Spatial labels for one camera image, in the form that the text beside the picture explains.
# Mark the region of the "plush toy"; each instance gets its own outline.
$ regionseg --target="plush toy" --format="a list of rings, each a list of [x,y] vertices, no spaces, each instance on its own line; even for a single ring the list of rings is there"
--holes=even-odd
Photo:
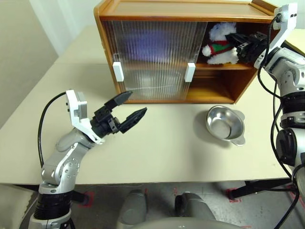
[[[221,22],[210,30],[211,43],[204,46],[202,54],[211,56],[208,64],[237,63],[237,51],[226,39],[226,35],[236,33],[235,22]]]

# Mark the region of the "metal bowl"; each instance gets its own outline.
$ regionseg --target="metal bowl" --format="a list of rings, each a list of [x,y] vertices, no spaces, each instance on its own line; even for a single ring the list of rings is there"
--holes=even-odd
[[[245,144],[244,114],[225,106],[212,107],[206,117],[206,127],[216,138],[232,142],[237,146]]]

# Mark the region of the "gray floor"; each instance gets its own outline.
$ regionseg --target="gray floor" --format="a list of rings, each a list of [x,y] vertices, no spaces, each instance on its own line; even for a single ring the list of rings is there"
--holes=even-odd
[[[246,229],[272,229],[292,202],[291,193],[261,192],[230,201],[222,190],[243,186],[243,182],[223,183],[152,183],[134,185],[77,186],[79,192],[93,195],[91,207],[72,206],[72,219],[76,228],[114,229],[124,198],[134,189],[148,194],[147,220],[174,216],[176,195],[185,191],[198,194],[208,204],[217,220]],[[299,201],[282,229],[305,228],[305,205]],[[21,229],[27,228],[26,222]]]

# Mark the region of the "white bracket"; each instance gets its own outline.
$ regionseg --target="white bracket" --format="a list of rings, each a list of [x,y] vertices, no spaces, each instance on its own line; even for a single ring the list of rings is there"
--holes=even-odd
[[[288,35],[291,33],[292,30],[296,27],[296,16],[297,16],[297,3],[289,3],[286,4],[280,8],[277,8],[274,10],[274,16],[276,16],[278,13],[282,15],[281,22],[273,23],[274,30],[281,29],[279,33],[275,36],[275,38],[270,43],[269,53],[275,49],[276,47],[280,47],[282,43],[285,41],[285,39],[288,37]],[[264,56],[265,56],[266,50],[264,50],[257,60],[255,61],[254,67],[259,68]]]
[[[191,82],[195,72],[195,64],[194,63],[187,63],[187,68],[184,76],[185,82]]]
[[[87,117],[87,101],[85,100],[83,93],[67,90],[66,97],[72,126],[82,131],[96,144],[101,145],[105,142],[104,139],[98,137],[92,130],[90,120]]]
[[[114,75],[116,78],[117,82],[123,82],[124,81],[124,74],[121,66],[121,62],[113,62],[113,70],[114,70]]]

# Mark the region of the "beige tabletop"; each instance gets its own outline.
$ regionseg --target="beige tabletop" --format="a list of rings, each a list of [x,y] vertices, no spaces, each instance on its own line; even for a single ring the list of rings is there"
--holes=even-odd
[[[271,78],[264,82],[273,88]],[[88,114],[116,95],[95,26],[86,28],[24,99],[0,130],[0,183],[41,182],[37,129],[41,112],[55,95],[73,88],[88,101]],[[113,114],[122,122],[147,107],[144,118],[125,134],[105,137],[81,163],[77,184],[212,182],[285,177],[272,152],[272,96],[255,79],[237,104],[245,115],[246,144],[212,137],[205,114],[214,104],[124,104]],[[48,110],[42,132],[44,158],[72,129],[65,99]]]

